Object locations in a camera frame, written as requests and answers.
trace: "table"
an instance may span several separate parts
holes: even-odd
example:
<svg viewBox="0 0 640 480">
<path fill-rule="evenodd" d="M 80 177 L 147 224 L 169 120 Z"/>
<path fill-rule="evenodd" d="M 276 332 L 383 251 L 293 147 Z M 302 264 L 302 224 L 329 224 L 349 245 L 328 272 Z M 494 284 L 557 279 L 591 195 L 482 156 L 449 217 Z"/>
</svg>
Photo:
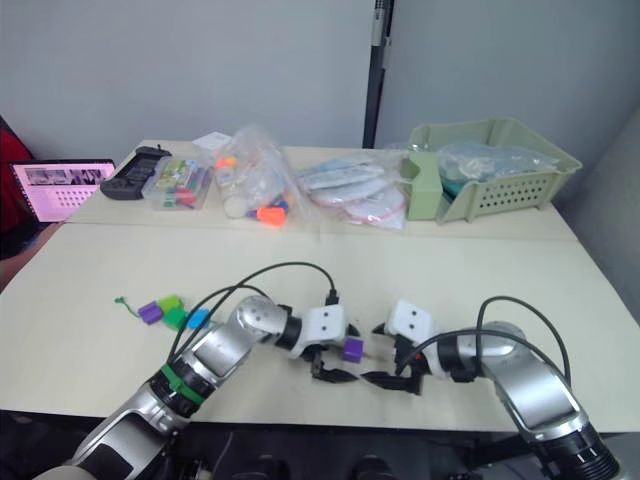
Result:
<svg viewBox="0 0 640 480">
<path fill-rule="evenodd" d="M 145 140 L 140 145 L 156 146 L 168 149 L 175 156 L 189 156 L 198 153 L 191 142 L 166 140 Z M 285 147 L 285 153 L 294 168 L 304 168 L 315 163 L 336 158 L 340 155 L 360 151 L 349 148 Z M 131 152 L 128 161 L 134 155 Z M 114 225 L 156 225 L 194 228 L 234 228 L 262 231 L 264 225 L 240 219 L 230 220 L 220 208 L 220 197 L 215 186 L 209 190 L 201 210 L 192 212 L 154 211 L 143 201 L 118 202 L 110 200 L 101 192 L 89 198 L 85 204 L 69 219 L 70 223 L 96 223 Z M 304 227 L 288 225 L 289 231 L 301 231 Z M 323 231 L 334 233 L 353 233 L 367 235 L 387 235 L 389 232 L 368 226 L 346 225 L 340 222 L 324 223 Z M 410 222 L 402 232 L 405 236 L 429 236 L 445 238 L 514 238 L 538 240 L 572 240 L 575 234 L 564 222 L 553 206 L 544 211 L 537 209 L 508 212 L 501 215 L 489 215 L 476 219 L 473 224 L 466 221 L 438 225 L 435 222 Z"/>
<path fill-rule="evenodd" d="M 640 329 L 582 246 L 570 239 L 67 224 L 0 295 L 0 408 L 108 415 L 159 368 L 173 336 L 162 324 L 149 327 L 130 316 L 115 297 L 124 295 L 138 306 L 177 293 L 193 305 L 214 289 L 285 260 L 317 262 L 333 274 L 349 320 L 365 333 L 372 357 L 345 369 L 391 368 L 390 341 L 368 332 L 386 320 L 399 298 L 454 329 L 472 325 L 486 297 L 514 295 L 547 314 L 564 337 L 574 391 L 595 427 L 640 431 Z M 321 275 L 300 268 L 270 273 L 256 285 L 296 312 L 319 305 L 327 289 Z M 226 305 L 220 318 L 232 308 Z M 560 361 L 551 335 L 528 312 L 495 305 L 487 319 L 515 322 Z M 340 365 L 330 357 L 327 363 Z M 259 345 L 194 418 L 514 430 L 486 380 L 454 384 L 425 377 L 423 391 L 416 397 L 364 381 L 317 382 L 308 364 Z"/>
</svg>

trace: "plastic bag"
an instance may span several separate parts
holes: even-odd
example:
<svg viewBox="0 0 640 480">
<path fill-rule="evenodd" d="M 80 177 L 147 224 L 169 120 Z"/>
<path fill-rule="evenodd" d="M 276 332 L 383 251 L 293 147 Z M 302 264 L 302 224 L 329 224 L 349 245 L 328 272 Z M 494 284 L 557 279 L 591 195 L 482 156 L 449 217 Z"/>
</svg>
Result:
<svg viewBox="0 0 640 480">
<path fill-rule="evenodd" d="M 349 222 L 402 230 L 406 218 L 406 200 L 391 186 L 375 195 L 344 205 Z"/>
<path fill-rule="evenodd" d="M 524 147 L 492 147 L 480 143 L 453 143 L 437 152 L 445 187 L 458 193 L 471 180 L 485 182 L 527 172 L 556 170 L 558 159 Z"/>
<path fill-rule="evenodd" d="M 290 215 L 313 217 L 279 146 L 261 127 L 240 129 L 216 152 L 214 179 L 231 218 L 281 226 Z"/>
<path fill-rule="evenodd" d="M 401 229 L 405 198 L 393 186 L 403 152 L 355 153 L 301 172 L 298 182 L 316 205 L 350 223 Z"/>
</svg>

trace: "cable connector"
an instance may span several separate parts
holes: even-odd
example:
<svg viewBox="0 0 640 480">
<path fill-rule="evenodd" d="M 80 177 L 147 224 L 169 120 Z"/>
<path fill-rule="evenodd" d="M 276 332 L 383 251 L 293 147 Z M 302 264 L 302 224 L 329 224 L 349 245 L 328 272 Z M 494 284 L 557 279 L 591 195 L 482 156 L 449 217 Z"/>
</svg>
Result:
<svg viewBox="0 0 640 480">
<path fill-rule="evenodd" d="M 324 305 L 337 305 L 340 303 L 340 297 L 338 296 L 338 291 L 335 288 L 329 290 L 329 295 L 324 300 Z"/>
<path fill-rule="evenodd" d="M 127 310 L 129 310 L 129 313 L 131 315 L 133 315 L 136 318 L 140 318 L 140 315 L 137 314 L 133 308 L 131 308 L 131 306 L 127 303 L 127 301 L 124 299 L 124 297 L 114 298 L 113 301 L 116 302 L 116 303 L 119 303 L 121 305 L 124 305 L 127 308 Z"/>
</svg>

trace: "green storage bin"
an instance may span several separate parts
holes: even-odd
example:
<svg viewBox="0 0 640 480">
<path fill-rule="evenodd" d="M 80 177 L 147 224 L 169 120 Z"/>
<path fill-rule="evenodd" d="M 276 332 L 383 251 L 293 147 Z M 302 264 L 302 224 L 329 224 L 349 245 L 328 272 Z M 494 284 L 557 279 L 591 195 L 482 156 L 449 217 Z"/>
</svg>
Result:
<svg viewBox="0 0 640 480">
<path fill-rule="evenodd" d="M 421 201 L 421 198 L 427 197 L 422 194 L 420 186 L 429 183 L 420 178 L 429 173 L 420 171 L 420 163 L 427 161 L 424 156 L 431 156 L 432 160 L 428 163 L 433 163 L 436 150 L 459 142 L 477 142 L 491 146 L 516 145 L 557 158 L 559 162 L 556 171 L 523 173 L 487 182 L 468 182 L 453 202 L 444 197 L 439 202 L 439 223 L 463 218 L 472 221 L 480 215 L 521 208 L 537 207 L 542 210 L 549 205 L 569 177 L 582 168 L 582 163 L 578 160 L 515 118 L 491 117 L 479 122 L 421 125 L 411 133 L 409 145 L 426 145 L 429 151 L 421 153 L 421 156 L 410 155 L 408 166 L 403 168 L 413 178 L 408 189 L 409 220 L 427 220 L 432 210 L 432 202 Z"/>
</svg>

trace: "black cable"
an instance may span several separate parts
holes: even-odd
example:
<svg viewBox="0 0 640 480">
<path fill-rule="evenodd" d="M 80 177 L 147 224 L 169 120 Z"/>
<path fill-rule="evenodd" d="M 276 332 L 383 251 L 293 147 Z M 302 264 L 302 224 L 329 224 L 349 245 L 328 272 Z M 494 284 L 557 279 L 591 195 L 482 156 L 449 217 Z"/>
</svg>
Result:
<svg viewBox="0 0 640 480">
<path fill-rule="evenodd" d="M 540 312 L 537 308 L 533 307 L 532 305 L 529 305 L 524 300 L 520 300 L 519 298 L 515 298 L 515 297 L 509 297 L 507 295 L 498 295 L 495 297 L 487 298 L 484 302 L 482 302 L 482 305 L 480 305 L 480 310 L 478 311 L 478 320 L 476 322 L 476 329 L 478 330 L 482 329 L 482 323 L 484 321 L 484 313 L 487 307 L 489 306 L 489 304 L 493 302 L 497 302 L 499 300 L 517 303 L 518 305 L 533 312 L 540 320 L 542 320 L 542 322 L 547 326 L 547 328 L 553 334 L 553 337 L 556 339 L 558 347 L 560 348 L 560 353 L 562 354 L 562 367 L 564 370 L 564 378 L 567 381 L 567 384 L 571 386 L 571 365 L 569 364 L 569 355 L 567 353 L 566 347 L 564 346 L 564 342 L 562 341 L 562 337 L 560 336 L 556 328 L 553 326 L 553 323 L 551 323 L 551 321 L 547 317 L 545 317 L 542 314 L 542 312 Z M 481 357 L 482 357 L 482 338 L 480 335 L 476 335 L 476 361 L 475 361 L 476 375 L 480 374 L 480 371 L 482 368 Z"/>
<path fill-rule="evenodd" d="M 198 325 L 198 327 L 193 331 L 193 333 L 191 333 L 191 336 L 187 339 L 187 341 L 184 342 L 182 344 L 182 346 L 175 352 L 174 358 L 185 351 L 185 349 L 191 344 L 191 342 L 193 342 L 193 340 L 198 336 L 198 333 L 200 333 L 200 331 L 202 330 L 203 326 L 213 316 L 215 311 L 220 307 L 220 305 L 222 305 L 225 302 L 225 300 L 227 298 L 229 298 L 231 296 L 231 294 L 233 292 L 236 291 L 236 289 L 241 288 L 246 282 L 248 282 L 252 278 L 255 278 L 258 275 L 261 275 L 261 274 L 263 274 L 265 272 L 268 272 L 270 270 L 275 270 L 276 268 L 290 267 L 290 266 L 309 267 L 309 268 L 313 268 L 315 270 L 318 270 L 329 281 L 329 285 L 330 285 L 330 292 L 329 293 L 330 294 L 333 293 L 335 295 L 336 286 L 333 283 L 333 278 L 331 277 L 331 275 L 329 275 L 329 272 L 327 272 L 324 268 L 316 265 L 315 263 L 310 263 L 310 262 L 281 262 L 281 263 L 275 263 L 273 265 L 269 265 L 268 267 L 261 268 L 260 270 L 257 270 L 255 272 L 253 272 L 252 274 L 247 275 L 246 277 L 244 277 L 242 280 L 240 280 L 238 283 L 236 283 L 233 287 L 231 287 L 230 290 L 220 300 L 218 300 L 218 303 L 216 303 L 213 306 L 213 308 L 209 311 L 209 313 L 207 314 L 207 316 L 205 317 L 203 322 L 200 325 Z"/>
<path fill-rule="evenodd" d="M 527 347 L 533 353 L 538 355 L 538 357 L 540 357 L 547 365 L 549 365 L 551 368 L 556 370 L 560 375 L 562 375 L 562 372 L 560 372 L 560 369 L 553 362 L 553 360 L 551 360 L 547 355 L 545 355 L 545 353 L 542 350 L 540 350 L 538 347 L 536 347 L 532 343 L 527 342 L 525 339 L 520 338 L 511 333 L 501 332 L 499 330 L 478 331 L 478 329 L 476 328 L 464 328 L 462 330 L 453 330 L 451 332 L 440 333 L 438 335 L 435 335 L 425 340 L 420 345 L 418 345 L 413 350 L 411 350 L 407 355 L 405 355 L 405 357 L 402 360 L 400 360 L 400 362 L 398 363 L 398 366 L 396 367 L 396 375 L 400 375 L 402 373 L 402 370 L 404 370 L 406 366 L 409 365 L 409 363 L 415 358 L 415 356 L 420 352 L 422 352 L 428 346 L 433 345 L 439 340 L 445 340 L 447 338 L 458 338 L 463 335 L 490 335 L 493 337 L 502 337 L 502 338 L 507 338 L 509 340 L 512 340 L 516 343 L 519 343 L 520 345 L 524 345 L 525 347 Z"/>
<path fill-rule="evenodd" d="M 187 314 L 186 318 L 182 322 L 182 325 L 180 325 L 180 328 L 178 329 L 178 332 L 176 333 L 176 338 L 173 340 L 173 345 L 171 345 L 171 350 L 169 351 L 169 357 L 167 358 L 167 362 L 171 362 L 174 359 L 176 348 L 178 347 L 178 343 L 180 342 L 180 337 L 182 337 L 182 334 L 183 334 L 185 328 L 187 327 L 187 323 L 189 322 L 189 320 L 191 319 L 193 314 L 196 313 L 196 310 L 198 310 L 202 305 L 207 303 L 213 297 L 215 297 L 217 295 L 220 295 L 221 293 L 228 292 L 231 289 L 233 289 L 235 291 L 236 288 L 246 288 L 248 290 L 253 290 L 254 292 L 262 295 L 263 297 L 269 298 L 269 296 L 266 293 L 264 293 L 259 288 L 254 287 L 253 285 L 242 285 L 240 287 L 237 287 L 236 285 L 230 285 L 228 287 L 221 288 L 220 290 L 216 290 L 215 292 L 207 295 L 202 300 L 200 300 L 200 302 L 198 302 L 195 307 L 193 307 L 191 309 L 191 311 Z M 207 320 L 209 318 L 210 317 L 207 316 L 207 318 L 203 319 L 201 325 L 207 323 Z"/>
</svg>

